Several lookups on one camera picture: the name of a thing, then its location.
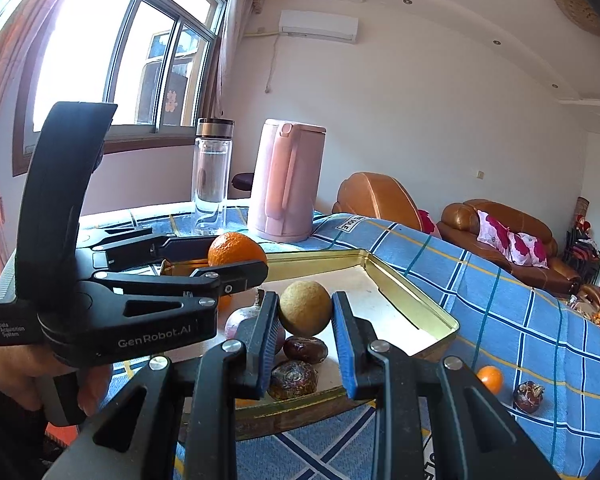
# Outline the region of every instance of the pink kettle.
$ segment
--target pink kettle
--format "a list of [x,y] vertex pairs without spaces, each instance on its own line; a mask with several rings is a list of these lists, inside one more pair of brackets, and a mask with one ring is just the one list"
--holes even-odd
[[326,129],[267,119],[253,176],[247,227],[273,242],[311,234]]

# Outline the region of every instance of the floral pillow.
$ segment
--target floral pillow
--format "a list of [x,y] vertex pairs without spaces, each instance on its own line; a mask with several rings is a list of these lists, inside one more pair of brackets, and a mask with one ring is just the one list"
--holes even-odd
[[518,236],[520,236],[521,240],[529,248],[531,263],[528,265],[548,269],[549,266],[546,264],[546,251],[544,250],[542,242],[535,236],[526,233],[518,233]]
[[509,231],[509,261],[516,265],[530,266],[531,251],[517,233]]
[[509,259],[509,229],[484,211],[478,211],[478,216],[480,217],[478,241],[490,245]]
[[433,223],[433,220],[429,215],[429,211],[418,209],[418,215],[420,216],[420,223],[422,224],[422,232],[424,234],[442,238],[442,236],[440,236],[440,231],[438,231],[438,226]]

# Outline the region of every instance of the kettle button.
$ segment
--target kettle button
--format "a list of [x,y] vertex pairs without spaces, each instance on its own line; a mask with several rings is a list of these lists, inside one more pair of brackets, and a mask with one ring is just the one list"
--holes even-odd
[[280,127],[280,136],[281,137],[288,137],[289,134],[291,133],[291,130],[293,129],[293,124],[291,123],[284,123],[281,127]]

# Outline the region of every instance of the glass water bottle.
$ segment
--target glass water bottle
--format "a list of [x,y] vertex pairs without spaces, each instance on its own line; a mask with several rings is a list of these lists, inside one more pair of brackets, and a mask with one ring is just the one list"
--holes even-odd
[[233,121],[198,120],[191,186],[194,235],[224,232],[233,136]]

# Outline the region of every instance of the silver bolt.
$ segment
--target silver bolt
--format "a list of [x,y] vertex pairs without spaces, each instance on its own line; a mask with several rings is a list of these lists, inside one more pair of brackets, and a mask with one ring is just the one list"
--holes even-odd
[[242,341],[237,339],[228,339],[222,343],[222,350],[228,353],[237,352],[240,348],[242,348]]
[[460,370],[464,366],[462,359],[456,357],[455,355],[450,355],[449,357],[445,357],[445,368],[448,370]]
[[388,352],[389,348],[391,348],[391,345],[389,345],[389,343],[384,339],[376,339],[375,341],[372,341],[371,345],[369,346],[371,346],[371,349],[374,352],[380,353]]
[[151,370],[163,370],[169,364],[169,360],[166,357],[158,355],[149,361],[149,368]]

